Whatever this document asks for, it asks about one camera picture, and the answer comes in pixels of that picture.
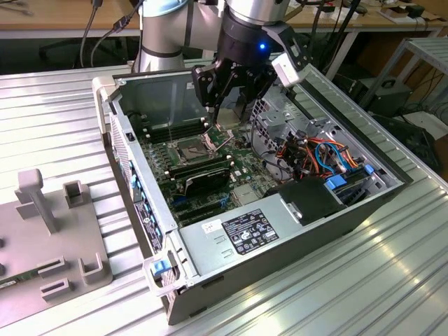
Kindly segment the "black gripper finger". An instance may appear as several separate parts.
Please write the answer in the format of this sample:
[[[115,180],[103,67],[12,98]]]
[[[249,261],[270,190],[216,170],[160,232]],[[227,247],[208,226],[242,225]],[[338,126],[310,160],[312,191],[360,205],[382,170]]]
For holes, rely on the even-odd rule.
[[[233,88],[235,67],[226,62],[194,66],[191,71],[195,93],[210,118],[217,118],[221,104]]]
[[[246,86],[240,90],[241,121],[249,120],[248,105],[262,98],[274,81],[275,70],[272,66],[264,66],[259,74],[248,78]]]

